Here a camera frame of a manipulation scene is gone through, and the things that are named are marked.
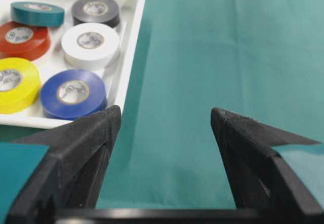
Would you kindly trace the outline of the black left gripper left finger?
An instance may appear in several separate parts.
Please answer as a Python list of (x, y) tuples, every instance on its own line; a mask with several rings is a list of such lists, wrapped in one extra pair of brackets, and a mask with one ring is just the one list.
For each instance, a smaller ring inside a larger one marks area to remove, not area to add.
[(93, 207), (121, 126), (115, 105), (5, 143), (5, 223), (50, 223)]

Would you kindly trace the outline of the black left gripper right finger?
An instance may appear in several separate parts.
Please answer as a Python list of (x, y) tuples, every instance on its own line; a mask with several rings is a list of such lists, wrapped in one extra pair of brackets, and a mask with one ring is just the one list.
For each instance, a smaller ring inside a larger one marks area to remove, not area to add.
[(211, 127), (236, 206), (256, 223), (323, 223), (323, 205), (275, 150), (312, 150), (319, 142), (215, 107)]

